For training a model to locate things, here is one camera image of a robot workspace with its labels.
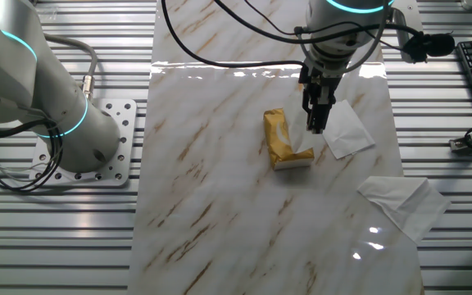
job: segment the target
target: metal plate with holes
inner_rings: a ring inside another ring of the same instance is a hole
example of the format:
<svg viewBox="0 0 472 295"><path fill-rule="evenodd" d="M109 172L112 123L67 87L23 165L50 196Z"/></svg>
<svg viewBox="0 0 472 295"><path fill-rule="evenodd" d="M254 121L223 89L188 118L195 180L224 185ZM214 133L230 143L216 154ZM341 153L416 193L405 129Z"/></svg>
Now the metal plate with holes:
<svg viewBox="0 0 472 295"><path fill-rule="evenodd" d="M129 179L130 156L134 140L134 122L136 120L136 102L131 99L94 99L94 106L111 114L120 128L120 145L114 157L101 169L89 173L73 173L62 168L47 181L47 186L57 187L120 187ZM38 138L34 150L32 165L48 163L47 144ZM30 171L29 178L43 172L40 166Z"/></svg>

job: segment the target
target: white tissue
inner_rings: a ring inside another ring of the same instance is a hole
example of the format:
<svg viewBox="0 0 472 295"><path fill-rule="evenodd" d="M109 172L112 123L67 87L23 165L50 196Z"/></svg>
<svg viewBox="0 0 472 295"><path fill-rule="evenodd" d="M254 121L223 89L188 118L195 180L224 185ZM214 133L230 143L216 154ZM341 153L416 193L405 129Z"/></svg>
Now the white tissue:
<svg viewBox="0 0 472 295"><path fill-rule="evenodd" d="M307 113L300 99L288 99L284 104L288 136L294 153L304 152L315 146L319 135L307 131Z"/></svg>
<svg viewBox="0 0 472 295"><path fill-rule="evenodd" d="M324 138L337 159L374 145L373 138L347 101L336 102L331 109Z"/></svg>
<svg viewBox="0 0 472 295"><path fill-rule="evenodd" d="M422 240L451 205L426 178L370 176L358 192L382 207L389 219L415 243Z"/></svg>

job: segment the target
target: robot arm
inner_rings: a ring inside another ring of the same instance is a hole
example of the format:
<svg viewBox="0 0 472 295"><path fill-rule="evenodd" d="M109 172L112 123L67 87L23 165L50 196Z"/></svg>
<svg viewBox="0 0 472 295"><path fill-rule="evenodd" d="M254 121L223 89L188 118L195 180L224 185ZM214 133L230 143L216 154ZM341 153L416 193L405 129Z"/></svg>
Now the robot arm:
<svg viewBox="0 0 472 295"><path fill-rule="evenodd" d="M396 0L400 6L405 1ZM380 24L379 29L369 33L354 33L321 43L313 43L309 50L305 49L304 45L302 45L302 49L306 54L306 60L304 61L306 67L302 69L299 79L299 83L304 85L302 107L307 112L307 129L314 134L321 134L325 129L330 110L333 104L336 103L334 91L338 87L343 74L360 66L375 50L386 22L392 18L393 22L397 23L397 25L406 25L404 14L400 10L391 7L394 2L395 0L309 1L306 13L307 27L305 30L315 31L333 24L344 23L343 25L337 25L333 28L314 33L311 36L312 38L355 29L358 25ZM410 19L411 23L417 23L416 16ZM418 22L418 24L419 27L416 29L421 30L421 23ZM360 59L355 65L347 67L355 51L371 41L375 34L377 36L374 39L374 43L364 58ZM409 34L399 31L398 41L404 47L410 41ZM413 57L406 52L402 52L404 61L417 62Z"/></svg>

